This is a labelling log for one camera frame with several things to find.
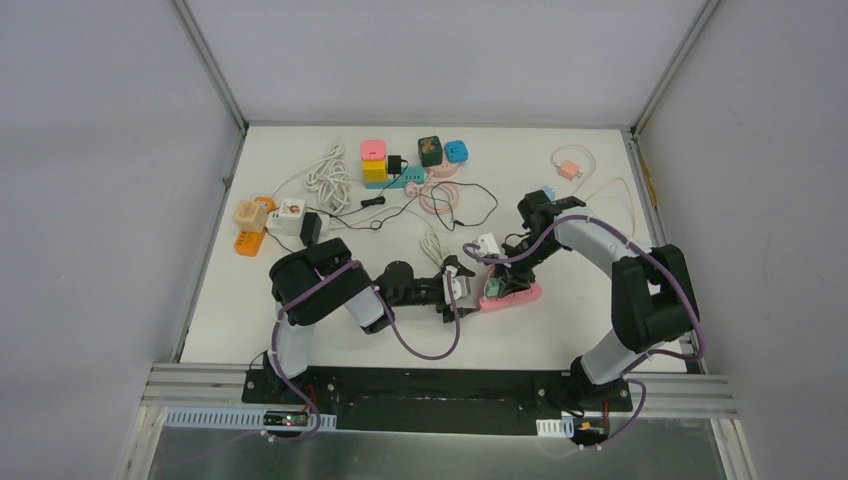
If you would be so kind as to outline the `blue charger plug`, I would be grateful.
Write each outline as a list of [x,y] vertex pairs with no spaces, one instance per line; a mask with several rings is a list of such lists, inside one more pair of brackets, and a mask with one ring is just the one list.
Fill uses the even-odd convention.
[[551,187],[543,186],[542,191],[545,193],[549,201],[553,201],[556,199],[556,193]]

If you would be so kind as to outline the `pink triangular power strip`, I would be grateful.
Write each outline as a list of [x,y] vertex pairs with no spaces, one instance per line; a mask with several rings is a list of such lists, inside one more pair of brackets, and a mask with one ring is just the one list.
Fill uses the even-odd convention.
[[543,294],[541,286],[537,283],[533,283],[527,290],[510,293],[502,298],[485,298],[483,296],[484,287],[487,280],[490,278],[495,278],[495,269],[493,267],[489,267],[487,269],[485,282],[483,283],[477,299],[477,308],[484,313],[529,304],[540,299]]

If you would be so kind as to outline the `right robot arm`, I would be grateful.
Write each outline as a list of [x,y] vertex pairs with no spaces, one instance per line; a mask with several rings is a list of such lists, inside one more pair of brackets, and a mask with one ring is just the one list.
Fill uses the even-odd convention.
[[624,388],[625,373],[643,358],[695,330],[698,312],[679,248],[643,247],[576,197],[552,200],[537,190],[519,201],[518,211],[525,237],[503,247],[510,262],[493,270],[498,297],[530,290],[535,267],[561,250],[582,255],[611,281],[611,329],[572,362],[564,387],[569,404],[595,408]]

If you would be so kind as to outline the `pink charger plug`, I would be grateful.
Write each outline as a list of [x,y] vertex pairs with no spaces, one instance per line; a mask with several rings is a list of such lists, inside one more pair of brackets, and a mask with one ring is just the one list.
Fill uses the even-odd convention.
[[565,178],[566,180],[573,181],[575,179],[580,179],[583,176],[583,171],[581,166],[571,160],[564,161],[557,169],[557,173],[559,176]]

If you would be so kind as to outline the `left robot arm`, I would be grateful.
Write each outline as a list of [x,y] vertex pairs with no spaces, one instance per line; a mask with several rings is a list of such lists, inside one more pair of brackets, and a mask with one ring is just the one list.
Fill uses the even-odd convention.
[[469,297],[474,276],[449,255],[432,277],[417,277],[409,263],[393,261],[373,279],[340,238],[281,258],[269,271],[276,320],[263,360],[272,371],[267,391],[286,405],[303,396],[315,325],[336,310],[346,309],[367,335],[396,329],[396,307],[431,306],[454,323],[479,311],[459,304]]

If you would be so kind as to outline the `green charger plug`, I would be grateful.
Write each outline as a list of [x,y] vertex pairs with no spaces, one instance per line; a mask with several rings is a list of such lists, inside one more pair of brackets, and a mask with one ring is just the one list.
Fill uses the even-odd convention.
[[509,293],[509,287],[501,278],[490,278],[484,287],[485,298],[502,298]]

